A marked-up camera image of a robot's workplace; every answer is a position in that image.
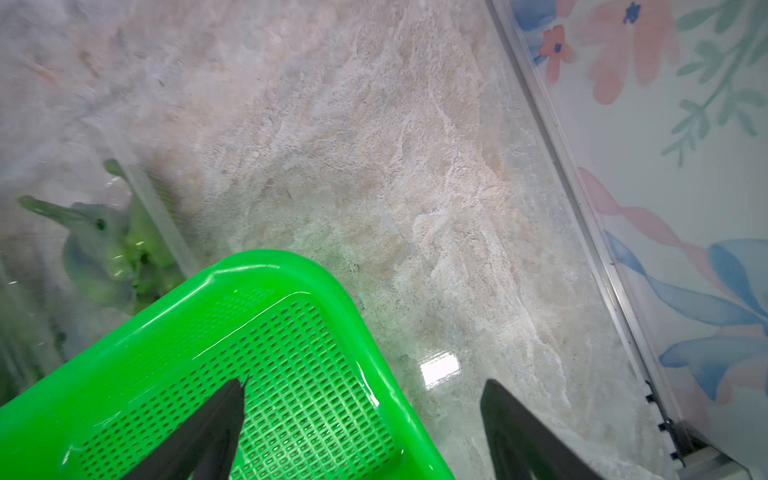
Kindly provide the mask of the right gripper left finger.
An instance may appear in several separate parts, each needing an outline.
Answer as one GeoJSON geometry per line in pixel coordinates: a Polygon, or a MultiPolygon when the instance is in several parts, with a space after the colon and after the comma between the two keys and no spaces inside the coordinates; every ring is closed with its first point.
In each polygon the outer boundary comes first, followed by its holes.
{"type": "Polygon", "coordinates": [[[126,479],[227,479],[245,422],[246,382],[231,379],[126,479]]]}

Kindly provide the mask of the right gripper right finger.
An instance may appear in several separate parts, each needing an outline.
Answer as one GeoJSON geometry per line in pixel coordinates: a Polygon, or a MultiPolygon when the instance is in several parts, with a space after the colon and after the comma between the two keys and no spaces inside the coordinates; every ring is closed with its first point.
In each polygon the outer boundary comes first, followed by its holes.
{"type": "Polygon", "coordinates": [[[601,478],[497,380],[486,381],[480,411],[497,479],[601,478]]]}

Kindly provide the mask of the bright green plastic basket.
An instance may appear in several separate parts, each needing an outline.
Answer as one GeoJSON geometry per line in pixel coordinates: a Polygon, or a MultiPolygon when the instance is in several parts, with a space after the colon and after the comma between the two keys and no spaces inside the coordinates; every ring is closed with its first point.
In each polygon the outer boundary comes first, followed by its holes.
{"type": "Polygon", "coordinates": [[[120,479],[237,390],[233,479],[448,479],[354,302],[299,255],[190,278],[1,409],[5,479],[120,479]]]}

